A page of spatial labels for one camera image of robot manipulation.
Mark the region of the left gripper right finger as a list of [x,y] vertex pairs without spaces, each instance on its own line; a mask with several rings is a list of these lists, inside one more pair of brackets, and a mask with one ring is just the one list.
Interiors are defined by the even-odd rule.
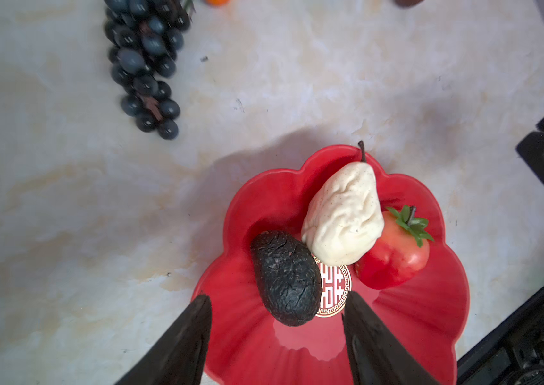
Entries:
[[355,291],[347,295],[342,323],[355,384],[438,383]]

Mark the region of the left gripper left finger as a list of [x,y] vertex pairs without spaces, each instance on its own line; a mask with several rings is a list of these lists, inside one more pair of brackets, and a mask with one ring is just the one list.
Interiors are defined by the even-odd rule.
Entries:
[[199,295],[116,384],[201,383],[211,329],[211,299]]

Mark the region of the red flower-shaped bowl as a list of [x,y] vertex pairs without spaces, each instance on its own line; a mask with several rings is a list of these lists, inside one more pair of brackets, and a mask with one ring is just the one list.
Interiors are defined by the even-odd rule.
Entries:
[[[361,152],[332,145],[299,170],[273,169],[247,181],[233,197],[223,228],[224,251],[204,272],[197,295],[208,295],[212,328],[205,373],[221,384],[350,384],[353,381],[342,317],[317,317],[300,327],[280,324],[258,293],[251,240],[268,229],[300,234],[308,205],[327,178]],[[417,179],[368,163],[379,200],[414,205],[433,237],[426,267],[401,286],[377,291],[358,279],[352,289],[390,332],[442,384],[457,380],[455,345],[467,323],[470,293],[461,261],[446,244],[445,222],[431,191]]]

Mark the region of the red strawberry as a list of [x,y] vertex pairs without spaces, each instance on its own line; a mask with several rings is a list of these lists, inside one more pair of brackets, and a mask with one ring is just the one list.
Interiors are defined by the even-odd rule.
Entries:
[[427,232],[429,221],[417,217],[416,211],[414,205],[405,205],[383,212],[382,235],[355,263],[355,273],[364,285],[374,290],[397,287],[426,267],[434,239]]

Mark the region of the dark avocado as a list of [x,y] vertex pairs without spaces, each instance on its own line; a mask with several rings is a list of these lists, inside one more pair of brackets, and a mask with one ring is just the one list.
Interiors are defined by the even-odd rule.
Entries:
[[310,322],[320,308],[322,277],[307,246],[284,231],[250,243],[257,288],[267,311],[288,327]]

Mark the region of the cream pear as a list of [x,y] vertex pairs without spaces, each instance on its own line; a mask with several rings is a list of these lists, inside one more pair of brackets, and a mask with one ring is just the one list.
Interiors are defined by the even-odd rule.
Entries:
[[302,225],[302,242],[327,266],[356,263],[382,236],[384,219],[374,169],[361,158],[327,179],[311,200]]

